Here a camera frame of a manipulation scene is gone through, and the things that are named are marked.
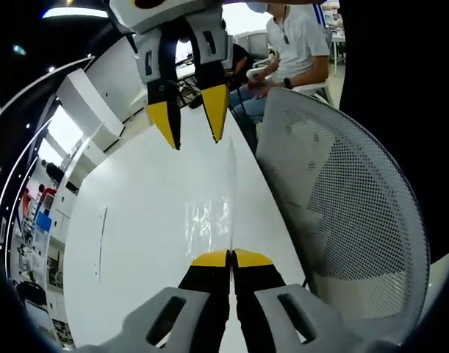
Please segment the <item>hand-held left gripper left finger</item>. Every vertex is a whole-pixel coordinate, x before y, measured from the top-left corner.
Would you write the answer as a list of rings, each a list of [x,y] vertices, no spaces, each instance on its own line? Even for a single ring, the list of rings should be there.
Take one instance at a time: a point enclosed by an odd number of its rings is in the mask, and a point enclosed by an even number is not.
[[[178,287],[166,287],[125,317],[121,331],[79,352],[218,352],[229,319],[231,254],[195,258]]]

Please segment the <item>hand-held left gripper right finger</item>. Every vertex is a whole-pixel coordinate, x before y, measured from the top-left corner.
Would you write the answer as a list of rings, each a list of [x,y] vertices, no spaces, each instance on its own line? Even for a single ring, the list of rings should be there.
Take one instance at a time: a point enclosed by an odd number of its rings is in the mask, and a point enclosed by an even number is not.
[[[249,352],[396,352],[354,333],[342,316],[299,284],[288,285],[270,258],[233,251],[237,317]]]

